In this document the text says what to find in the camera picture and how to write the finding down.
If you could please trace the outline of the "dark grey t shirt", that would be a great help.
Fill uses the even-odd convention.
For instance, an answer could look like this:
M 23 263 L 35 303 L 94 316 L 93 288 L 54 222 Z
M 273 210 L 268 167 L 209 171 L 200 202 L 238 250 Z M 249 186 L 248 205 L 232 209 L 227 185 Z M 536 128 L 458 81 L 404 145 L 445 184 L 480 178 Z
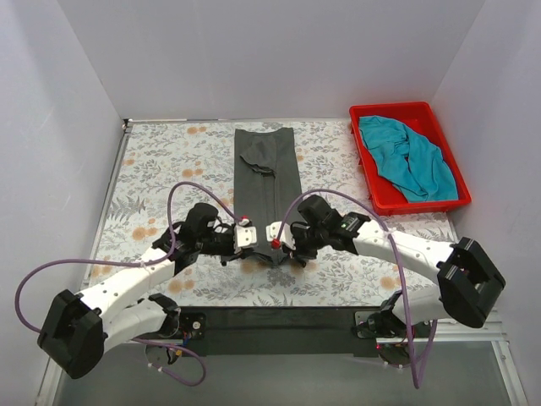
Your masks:
M 248 217 L 256 227 L 254 257 L 272 266 L 280 265 L 287 256 L 271 248 L 265 228 L 280 221 L 302 192 L 293 129 L 270 133 L 236 129 L 233 157 L 234 212 Z

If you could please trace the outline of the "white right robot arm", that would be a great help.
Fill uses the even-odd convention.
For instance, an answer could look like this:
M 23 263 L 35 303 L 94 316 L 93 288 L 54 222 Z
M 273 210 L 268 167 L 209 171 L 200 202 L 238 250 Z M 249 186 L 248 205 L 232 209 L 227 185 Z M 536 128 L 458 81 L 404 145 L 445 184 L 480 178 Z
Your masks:
M 362 321 L 360 337 L 406 337 L 414 326 L 452 319 L 481 328 L 506 286 L 506 281 L 481 245 L 463 238 L 441 242 L 392 231 L 354 211 L 341 215 L 318 195 L 297 206 L 301 221 L 267 226 L 267 239 L 295 261 L 305 264 L 320 249 L 387 261 L 430 280 L 427 288 L 406 293 L 400 288 Z

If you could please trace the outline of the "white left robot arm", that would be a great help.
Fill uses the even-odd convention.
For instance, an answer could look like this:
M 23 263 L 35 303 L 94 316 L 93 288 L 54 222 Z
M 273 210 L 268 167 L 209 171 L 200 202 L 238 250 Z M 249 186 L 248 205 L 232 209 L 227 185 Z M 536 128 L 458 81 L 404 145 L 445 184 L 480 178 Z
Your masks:
M 135 267 L 78 293 L 67 289 L 52 301 L 37 343 L 71 378 L 88 374 L 110 349 L 128 340 L 156 334 L 179 335 L 180 306 L 153 288 L 194 264 L 200 255 L 223 263 L 244 259 L 257 245 L 257 232 L 246 217 L 227 224 L 218 210 L 197 203 L 185 220 L 175 222 L 142 255 Z

